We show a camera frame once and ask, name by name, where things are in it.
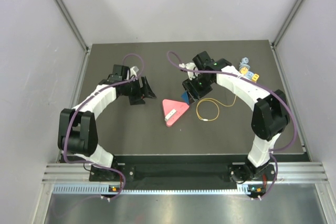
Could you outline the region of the blue cube power socket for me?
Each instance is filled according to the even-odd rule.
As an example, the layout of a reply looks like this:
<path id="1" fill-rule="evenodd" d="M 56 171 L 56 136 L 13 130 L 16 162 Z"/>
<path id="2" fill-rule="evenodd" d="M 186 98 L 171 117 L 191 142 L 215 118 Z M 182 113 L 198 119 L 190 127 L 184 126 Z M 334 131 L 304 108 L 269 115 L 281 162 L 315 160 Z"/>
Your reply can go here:
<path id="1" fill-rule="evenodd" d="M 186 104 L 189 104 L 189 103 L 190 103 L 190 102 L 189 102 L 189 96 L 188 96 L 188 92 L 187 92 L 187 91 L 183 92 L 183 94 L 181 95 L 181 98 L 182 98 L 182 100 L 183 100 Z"/>

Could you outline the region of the pink triangular power strip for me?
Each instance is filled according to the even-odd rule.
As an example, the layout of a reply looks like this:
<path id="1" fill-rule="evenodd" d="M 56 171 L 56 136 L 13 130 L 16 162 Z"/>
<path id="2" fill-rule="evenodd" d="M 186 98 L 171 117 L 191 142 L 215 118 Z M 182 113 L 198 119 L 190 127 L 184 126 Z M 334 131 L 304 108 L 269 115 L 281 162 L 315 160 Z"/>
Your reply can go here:
<path id="1" fill-rule="evenodd" d="M 162 108 L 166 126 L 171 127 L 189 107 L 190 106 L 185 102 L 164 99 L 162 101 Z"/>

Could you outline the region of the yellow plug adapter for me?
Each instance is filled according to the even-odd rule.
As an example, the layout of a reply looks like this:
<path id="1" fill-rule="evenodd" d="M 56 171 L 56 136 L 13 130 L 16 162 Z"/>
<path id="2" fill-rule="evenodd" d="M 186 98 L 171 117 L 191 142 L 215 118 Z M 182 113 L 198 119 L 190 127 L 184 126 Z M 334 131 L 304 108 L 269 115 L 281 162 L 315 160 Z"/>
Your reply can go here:
<path id="1" fill-rule="evenodd" d="M 251 77 L 250 80 L 251 80 L 252 82 L 256 83 L 256 82 L 258 81 L 258 79 L 259 79 L 259 75 L 256 74 L 256 73 L 254 73 L 254 75 Z"/>

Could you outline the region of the white square socket adapter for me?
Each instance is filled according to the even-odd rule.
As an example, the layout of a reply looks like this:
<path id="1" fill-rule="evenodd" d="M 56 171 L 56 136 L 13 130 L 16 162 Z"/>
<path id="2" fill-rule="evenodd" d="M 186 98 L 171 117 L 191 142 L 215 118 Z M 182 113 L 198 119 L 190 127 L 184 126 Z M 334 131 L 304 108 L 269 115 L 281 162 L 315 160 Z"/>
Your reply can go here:
<path id="1" fill-rule="evenodd" d="M 175 109 L 172 109 L 166 116 L 165 120 L 168 121 L 176 113 Z"/>

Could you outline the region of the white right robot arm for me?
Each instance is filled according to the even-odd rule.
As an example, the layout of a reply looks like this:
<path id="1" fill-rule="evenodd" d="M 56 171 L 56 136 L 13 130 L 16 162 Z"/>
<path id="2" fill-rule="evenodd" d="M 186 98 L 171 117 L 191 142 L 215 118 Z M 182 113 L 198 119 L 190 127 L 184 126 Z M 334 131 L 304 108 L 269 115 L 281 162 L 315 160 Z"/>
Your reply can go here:
<path id="1" fill-rule="evenodd" d="M 245 78 L 232 64 L 212 59 L 207 52 L 196 55 L 192 62 L 179 63 L 188 78 L 183 81 L 190 103 L 199 101 L 217 84 L 231 91 L 252 110 L 251 128 L 255 134 L 243 171 L 232 171 L 232 179 L 238 183 L 256 180 L 264 174 L 270 162 L 270 152 L 277 139 L 290 122 L 286 110 L 286 96 L 281 90 L 267 91 Z"/>

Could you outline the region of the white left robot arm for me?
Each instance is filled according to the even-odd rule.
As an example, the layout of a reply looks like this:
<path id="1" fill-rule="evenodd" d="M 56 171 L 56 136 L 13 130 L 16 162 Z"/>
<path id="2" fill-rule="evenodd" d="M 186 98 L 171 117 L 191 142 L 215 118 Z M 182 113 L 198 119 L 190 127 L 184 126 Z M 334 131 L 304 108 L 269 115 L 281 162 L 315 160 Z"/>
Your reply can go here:
<path id="1" fill-rule="evenodd" d="M 112 73 L 83 102 L 61 111 L 57 145 L 65 162 L 70 163 L 68 154 L 73 154 L 101 169 L 107 180 L 117 178 L 118 163 L 113 154 L 99 145 L 96 119 L 119 97 L 128 97 L 130 105 L 142 105 L 145 98 L 155 99 L 156 95 L 136 66 L 114 65 Z"/>

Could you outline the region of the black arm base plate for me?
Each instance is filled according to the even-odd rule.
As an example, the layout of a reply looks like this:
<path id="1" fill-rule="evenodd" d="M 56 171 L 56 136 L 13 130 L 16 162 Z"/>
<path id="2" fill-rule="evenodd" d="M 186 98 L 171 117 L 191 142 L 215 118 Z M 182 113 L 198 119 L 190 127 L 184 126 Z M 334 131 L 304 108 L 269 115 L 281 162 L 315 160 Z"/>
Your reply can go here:
<path id="1" fill-rule="evenodd" d="M 205 179 L 219 183 L 242 183 L 251 180 L 273 180 L 275 168 L 272 164 L 254 169 L 247 164 L 227 163 L 138 163 L 117 164 L 113 168 L 122 172 L 130 183 L 176 181 L 178 185 L 190 179 L 192 182 Z"/>

